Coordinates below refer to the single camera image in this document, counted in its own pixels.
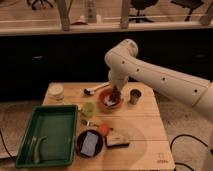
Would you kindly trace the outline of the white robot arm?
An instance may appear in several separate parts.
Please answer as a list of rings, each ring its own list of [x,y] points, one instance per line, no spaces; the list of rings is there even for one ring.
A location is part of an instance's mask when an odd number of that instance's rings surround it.
[[[213,126],[213,82],[144,62],[136,58],[138,52],[138,45],[132,39],[124,39],[105,54],[112,87],[121,91],[129,78],[133,78],[192,107]]]

